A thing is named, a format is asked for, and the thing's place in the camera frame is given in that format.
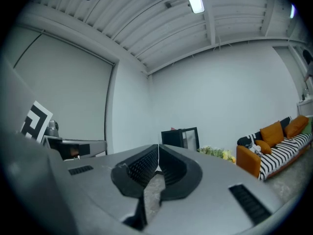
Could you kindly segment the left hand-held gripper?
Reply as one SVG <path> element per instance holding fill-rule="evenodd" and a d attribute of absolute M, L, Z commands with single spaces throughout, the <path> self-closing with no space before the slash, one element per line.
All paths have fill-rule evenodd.
<path fill-rule="evenodd" d="M 44 147 L 57 150 L 63 160 L 80 159 L 88 155 L 92 157 L 105 156 L 107 154 L 107 142 L 105 140 L 91 141 L 88 144 L 59 137 L 59 125 L 51 118 L 52 113 L 35 101 L 24 120 L 21 133 Z"/>

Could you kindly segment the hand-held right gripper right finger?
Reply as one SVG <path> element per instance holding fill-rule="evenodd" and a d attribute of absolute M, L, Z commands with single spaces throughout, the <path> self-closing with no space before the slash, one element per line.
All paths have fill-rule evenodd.
<path fill-rule="evenodd" d="M 283 201 L 266 184 L 221 158 L 159 146 L 166 187 L 150 235 L 263 235 Z"/>

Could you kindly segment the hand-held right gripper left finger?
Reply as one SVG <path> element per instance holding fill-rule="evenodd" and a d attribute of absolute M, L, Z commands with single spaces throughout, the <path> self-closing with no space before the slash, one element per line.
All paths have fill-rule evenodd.
<path fill-rule="evenodd" d="M 58 190 L 77 231 L 143 231 L 144 190 L 158 166 L 158 145 L 63 161 L 48 151 Z"/>

